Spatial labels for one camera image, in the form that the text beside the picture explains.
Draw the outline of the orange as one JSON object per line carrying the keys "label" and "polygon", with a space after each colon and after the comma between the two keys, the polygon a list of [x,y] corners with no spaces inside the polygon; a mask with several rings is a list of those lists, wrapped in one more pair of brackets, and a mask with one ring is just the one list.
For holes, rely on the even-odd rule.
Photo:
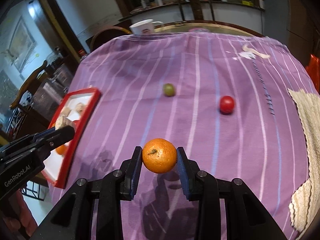
{"label": "orange", "polygon": [[152,139],[143,147],[142,160],[149,171],[157,174],[167,173],[177,163],[177,150],[171,142],[165,139]]}
{"label": "orange", "polygon": [[65,144],[63,144],[55,149],[56,153],[59,155],[65,155],[67,150],[68,150],[68,146],[66,146]]}

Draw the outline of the red tomato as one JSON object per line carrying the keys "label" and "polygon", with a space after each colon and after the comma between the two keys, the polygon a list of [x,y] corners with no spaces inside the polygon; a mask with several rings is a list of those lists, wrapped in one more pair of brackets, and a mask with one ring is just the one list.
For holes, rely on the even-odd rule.
{"label": "red tomato", "polygon": [[220,112],[222,114],[232,114],[235,102],[231,96],[225,95],[220,98]]}

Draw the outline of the green grape fruit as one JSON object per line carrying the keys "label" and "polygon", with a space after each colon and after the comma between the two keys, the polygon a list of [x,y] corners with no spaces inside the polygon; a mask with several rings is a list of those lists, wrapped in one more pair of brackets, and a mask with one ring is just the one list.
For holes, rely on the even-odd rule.
{"label": "green grape fruit", "polygon": [[171,83],[166,83],[163,85],[163,94],[166,96],[166,97],[172,97],[172,96],[175,96],[176,94],[176,89],[174,87],[173,84]]}

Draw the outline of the beige cut root piece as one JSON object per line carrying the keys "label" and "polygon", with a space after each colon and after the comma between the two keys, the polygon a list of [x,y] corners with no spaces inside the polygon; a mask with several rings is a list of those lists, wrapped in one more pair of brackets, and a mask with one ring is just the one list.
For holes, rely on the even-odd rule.
{"label": "beige cut root piece", "polygon": [[69,120],[64,115],[59,116],[55,122],[55,129],[61,129],[66,126],[71,126],[75,129],[75,123],[73,121]]}

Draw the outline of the wooden chair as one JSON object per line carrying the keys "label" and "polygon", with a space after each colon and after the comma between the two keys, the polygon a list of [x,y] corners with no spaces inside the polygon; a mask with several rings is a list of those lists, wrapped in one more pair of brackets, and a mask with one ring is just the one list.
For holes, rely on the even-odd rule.
{"label": "wooden chair", "polygon": [[34,95],[36,91],[39,89],[45,77],[39,79],[38,76],[40,72],[45,70],[47,65],[48,65],[47,60],[44,60],[43,64],[30,74],[30,76],[24,81],[24,83],[21,85],[20,89],[18,90],[15,100],[9,105],[9,108],[11,110],[18,109],[22,113],[22,117],[20,118],[20,121],[17,121],[12,132],[12,138],[14,139],[17,139],[19,137],[19,134],[24,133],[22,132],[23,130],[22,126],[25,120],[27,120],[27,118],[31,118],[33,121],[36,121],[38,123],[36,125],[36,128],[39,128],[39,127],[44,128],[49,125],[49,121],[44,116],[42,116],[39,112],[34,110],[31,106],[24,107],[20,104],[22,96],[26,92],[29,92],[31,95]]}

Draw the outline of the red rimmed white tray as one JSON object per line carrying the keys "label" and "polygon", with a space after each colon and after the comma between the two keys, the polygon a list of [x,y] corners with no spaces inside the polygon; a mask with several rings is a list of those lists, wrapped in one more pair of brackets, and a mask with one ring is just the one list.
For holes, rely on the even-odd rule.
{"label": "red rimmed white tray", "polygon": [[74,152],[100,96],[97,88],[68,93],[53,115],[49,127],[61,133],[61,141],[52,147],[42,174],[54,187],[65,188]]}

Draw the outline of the purple striped tablecloth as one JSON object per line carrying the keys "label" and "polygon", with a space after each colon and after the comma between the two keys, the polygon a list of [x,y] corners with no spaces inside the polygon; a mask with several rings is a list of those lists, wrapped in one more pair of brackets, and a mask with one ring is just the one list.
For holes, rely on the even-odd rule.
{"label": "purple striped tablecloth", "polygon": [[[166,97],[171,83],[175,96]],[[70,91],[101,98],[74,154],[67,185],[118,169],[136,146],[163,138],[202,170],[241,178],[288,239],[291,196],[309,176],[304,132],[289,92],[316,94],[287,47],[270,38],[214,33],[122,36],[88,55]],[[231,96],[232,114],[220,112]]]}

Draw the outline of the white mug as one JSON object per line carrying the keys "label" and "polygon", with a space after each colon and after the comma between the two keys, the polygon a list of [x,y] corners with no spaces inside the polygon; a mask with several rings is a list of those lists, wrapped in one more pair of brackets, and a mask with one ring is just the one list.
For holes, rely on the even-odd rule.
{"label": "white mug", "polygon": [[153,34],[155,32],[155,26],[159,24],[161,26],[164,25],[163,22],[154,21],[153,19],[143,20],[132,24],[130,30],[134,35]]}

